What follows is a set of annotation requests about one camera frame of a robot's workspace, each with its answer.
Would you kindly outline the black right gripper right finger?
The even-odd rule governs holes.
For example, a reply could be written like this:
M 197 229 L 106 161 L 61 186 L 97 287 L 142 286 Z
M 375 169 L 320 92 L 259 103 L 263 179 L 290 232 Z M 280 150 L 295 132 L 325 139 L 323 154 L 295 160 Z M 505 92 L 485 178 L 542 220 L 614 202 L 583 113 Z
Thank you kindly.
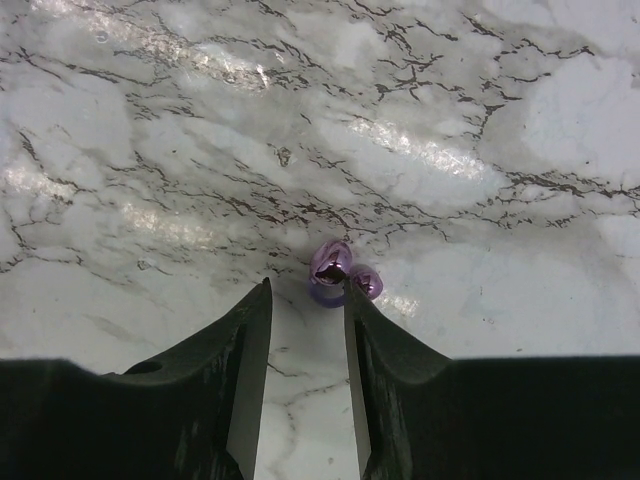
M 451 359 L 345 286 L 363 479 L 635 479 L 635 356 Z

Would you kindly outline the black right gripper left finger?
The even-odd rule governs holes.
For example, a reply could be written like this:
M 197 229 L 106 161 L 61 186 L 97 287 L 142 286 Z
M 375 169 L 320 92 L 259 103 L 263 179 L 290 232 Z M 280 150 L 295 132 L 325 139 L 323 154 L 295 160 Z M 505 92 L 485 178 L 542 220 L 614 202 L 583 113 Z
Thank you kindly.
M 1 364 L 5 479 L 250 479 L 272 325 L 269 281 L 127 371 Z

